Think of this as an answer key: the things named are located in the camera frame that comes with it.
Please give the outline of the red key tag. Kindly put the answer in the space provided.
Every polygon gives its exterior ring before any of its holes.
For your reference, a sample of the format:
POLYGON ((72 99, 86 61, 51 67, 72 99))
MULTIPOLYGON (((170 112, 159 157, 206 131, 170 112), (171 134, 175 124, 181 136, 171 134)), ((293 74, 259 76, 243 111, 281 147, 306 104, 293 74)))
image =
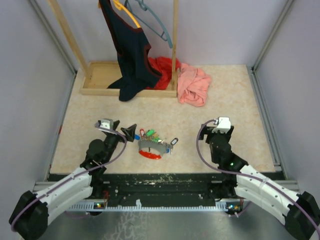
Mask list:
POLYGON ((143 128, 139 130, 139 133, 142 138, 145 136, 145 130, 143 128))

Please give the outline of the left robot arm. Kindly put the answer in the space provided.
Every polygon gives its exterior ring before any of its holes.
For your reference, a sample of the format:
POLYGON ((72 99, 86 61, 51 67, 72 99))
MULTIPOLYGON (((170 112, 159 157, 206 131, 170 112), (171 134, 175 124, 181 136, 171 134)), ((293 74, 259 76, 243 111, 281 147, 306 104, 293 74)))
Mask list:
POLYGON ((105 134, 105 139, 94 139, 85 153, 84 161, 72 173, 37 192, 26 191, 19 198, 8 222, 11 230, 25 240, 37 240, 48 226, 74 204, 88 197, 95 199, 104 192, 101 177, 106 166, 117 160, 113 153, 118 143, 135 140, 137 125, 117 127, 119 120, 101 119, 95 128, 105 134))

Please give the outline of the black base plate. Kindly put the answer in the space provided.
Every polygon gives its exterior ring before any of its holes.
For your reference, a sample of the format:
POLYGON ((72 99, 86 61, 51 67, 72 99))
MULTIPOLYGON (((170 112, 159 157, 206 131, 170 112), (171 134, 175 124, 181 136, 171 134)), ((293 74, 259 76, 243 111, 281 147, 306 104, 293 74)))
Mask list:
POLYGON ((211 207, 223 199, 239 199, 235 176, 223 173, 108 173, 100 178, 91 199, 108 207, 211 207))

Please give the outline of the pink cloth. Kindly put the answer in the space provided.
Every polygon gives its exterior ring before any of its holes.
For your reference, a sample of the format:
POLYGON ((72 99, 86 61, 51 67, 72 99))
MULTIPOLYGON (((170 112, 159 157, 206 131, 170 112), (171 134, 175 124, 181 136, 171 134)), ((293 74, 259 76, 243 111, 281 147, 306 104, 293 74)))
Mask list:
POLYGON ((177 78, 177 99, 181 104, 203 107, 207 101, 212 77, 201 68, 187 63, 180 64, 177 78))

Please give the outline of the red cloth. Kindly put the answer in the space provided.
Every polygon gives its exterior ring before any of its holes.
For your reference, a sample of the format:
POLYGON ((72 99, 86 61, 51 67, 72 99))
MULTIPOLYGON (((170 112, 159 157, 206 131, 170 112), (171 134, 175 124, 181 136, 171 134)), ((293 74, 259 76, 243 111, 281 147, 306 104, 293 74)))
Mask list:
POLYGON ((172 59, 169 57, 159 56, 156 58, 149 57, 151 66, 162 74, 155 87, 147 87, 147 90, 166 90, 172 79, 172 59))

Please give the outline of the navy blue tank top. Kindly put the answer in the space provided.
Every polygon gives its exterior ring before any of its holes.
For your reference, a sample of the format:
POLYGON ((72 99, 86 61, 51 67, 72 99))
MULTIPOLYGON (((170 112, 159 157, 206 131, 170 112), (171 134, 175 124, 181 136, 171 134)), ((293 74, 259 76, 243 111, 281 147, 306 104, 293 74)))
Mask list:
POLYGON ((118 99, 130 101, 146 88, 154 88, 162 74, 148 59, 151 45, 142 28, 134 28, 113 9, 109 0, 100 0, 100 7, 110 31, 122 77, 108 86, 119 89, 118 99))

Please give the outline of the black headed key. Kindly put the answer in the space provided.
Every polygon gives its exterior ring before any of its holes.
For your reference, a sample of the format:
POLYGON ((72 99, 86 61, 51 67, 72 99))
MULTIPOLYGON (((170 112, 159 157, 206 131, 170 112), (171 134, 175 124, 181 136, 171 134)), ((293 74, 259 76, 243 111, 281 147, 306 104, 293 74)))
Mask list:
POLYGON ((177 137, 175 137, 175 138, 170 142, 170 144, 171 144, 172 146, 174 146, 178 141, 179 141, 179 139, 178 139, 177 137))

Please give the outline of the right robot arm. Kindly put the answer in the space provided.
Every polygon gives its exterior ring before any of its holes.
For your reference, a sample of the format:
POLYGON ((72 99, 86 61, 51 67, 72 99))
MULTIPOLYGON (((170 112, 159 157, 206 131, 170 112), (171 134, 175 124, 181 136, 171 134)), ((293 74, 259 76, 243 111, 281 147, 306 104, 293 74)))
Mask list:
POLYGON ((232 151, 229 143, 234 127, 229 118, 212 119, 213 126, 201 125, 196 144, 201 140, 209 145, 212 166, 209 168, 231 177, 223 185, 229 198, 236 196, 254 203, 274 216, 296 240, 309 240, 320 232, 320 208, 315 197, 307 191, 290 190, 257 171, 247 161, 232 151))

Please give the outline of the yellow hanger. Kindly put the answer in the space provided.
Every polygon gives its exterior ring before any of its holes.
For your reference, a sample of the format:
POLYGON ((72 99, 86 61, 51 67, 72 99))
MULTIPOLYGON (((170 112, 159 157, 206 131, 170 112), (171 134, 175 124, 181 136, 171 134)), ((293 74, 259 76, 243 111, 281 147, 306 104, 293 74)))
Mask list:
POLYGON ((116 9, 119 11, 124 11, 130 17, 137 28, 141 28, 139 22, 136 20, 133 14, 119 0, 112 0, 112 2, 116 9))

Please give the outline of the wooden clothes rack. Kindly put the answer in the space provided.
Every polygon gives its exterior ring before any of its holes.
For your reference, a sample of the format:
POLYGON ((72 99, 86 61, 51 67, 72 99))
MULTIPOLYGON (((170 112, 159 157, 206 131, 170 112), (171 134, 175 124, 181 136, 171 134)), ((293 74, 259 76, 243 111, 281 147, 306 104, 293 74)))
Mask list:
MULTIPOLYGON (((109 84, 121 77, 121 71, 116 61, 86 62, 79 45, 72 33, 65 15, 56 0, 49 0, 48 4, 59 23, 61 30, 75 55, 84 74, 80 93, 90 96, 118 96, 118 89, 108 88, 109 84)), ((178 30, 179 2, 173 1, 173 31, 172 31, 172 68, 171 80, 165 90, 146 89, 137 94, 138 97, 149 98, 176 98, 178 89, 177 59, 177 30, 178 30)))

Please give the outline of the green key tag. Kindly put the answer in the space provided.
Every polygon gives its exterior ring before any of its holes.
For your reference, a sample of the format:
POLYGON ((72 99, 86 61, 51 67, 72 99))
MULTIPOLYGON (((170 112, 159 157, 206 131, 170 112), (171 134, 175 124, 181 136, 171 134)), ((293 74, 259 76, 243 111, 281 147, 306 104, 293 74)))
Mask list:
POLYGON ((150 129, 150 130, 147 131, 146 136, 147 136, 147 137, 150 137, 150 136, 152 136, 154 133, 155 133, 155 130, 154 130, 154 129, 150 129))
POLYGON ((155 141, 156 143, 162 143, 162 142, 163 142, 163 140, 162 140, 162 139, 159 139, 159 138, 156 138, 154 141, 155 141))

